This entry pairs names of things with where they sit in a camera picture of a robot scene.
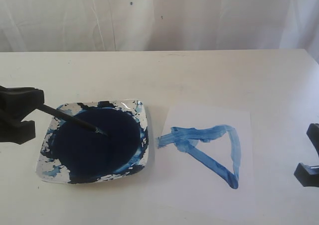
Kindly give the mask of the black paintbrush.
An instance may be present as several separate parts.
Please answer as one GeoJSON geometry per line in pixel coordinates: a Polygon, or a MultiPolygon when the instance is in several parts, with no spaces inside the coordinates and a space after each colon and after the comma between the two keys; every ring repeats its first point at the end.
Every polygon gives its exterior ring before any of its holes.
{"type": "Polygon", "coordinates": [[[97,133],[97,134],[102,134],[102,135],[105,135],[105,136],[108,136],[106,132],[104,132],[103,130],[101,130],[100,128],[86,122],[86,121],[83,121],[81,119],[78,119],[74,116],[70,116],[58,109],[54,109],[52,107],[49,107],[45,104],[42,104],[42,105],[39,105],[37,107],[38,110],[44,112],[44,113],[47,113],[47,114],[50,114],[58,119],[61,119],[61,120],[64,120],[64,121],[67,121],[67,122],[72,122],[90,132],[94,132],[94,133],[97,133]]]}

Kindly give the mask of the white dish with blue paint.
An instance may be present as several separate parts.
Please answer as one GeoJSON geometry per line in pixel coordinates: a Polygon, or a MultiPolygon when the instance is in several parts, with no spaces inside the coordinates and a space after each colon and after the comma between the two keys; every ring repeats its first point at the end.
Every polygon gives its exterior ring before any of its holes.
{"type": "Polygon", "coordinates": [[[104,134],[54,117],[44,137],[36,174],[51,183],[95,183],[133,175],[147,164],[146,110],[134,99],[68,103],[58,108],[104,134]]]}

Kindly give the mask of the white backdrop cloth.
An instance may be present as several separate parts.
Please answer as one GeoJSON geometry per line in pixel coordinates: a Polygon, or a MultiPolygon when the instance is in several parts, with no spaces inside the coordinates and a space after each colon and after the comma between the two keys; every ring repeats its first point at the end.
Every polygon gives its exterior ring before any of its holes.
{"type": "Polygon", "coordinates": [[[0,49],[319,49],[319,0],[0,0],[0,49]]]}

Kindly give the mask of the white paper sheet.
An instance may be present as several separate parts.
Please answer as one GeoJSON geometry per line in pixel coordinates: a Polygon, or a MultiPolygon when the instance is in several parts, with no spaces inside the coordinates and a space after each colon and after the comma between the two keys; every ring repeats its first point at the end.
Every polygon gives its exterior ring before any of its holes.
{"type": "Polygon", "coordinates": [[[157,139],[147,198],[190,211],[252,211],[250,114],[208,106],[172,107],[157,139]]]}

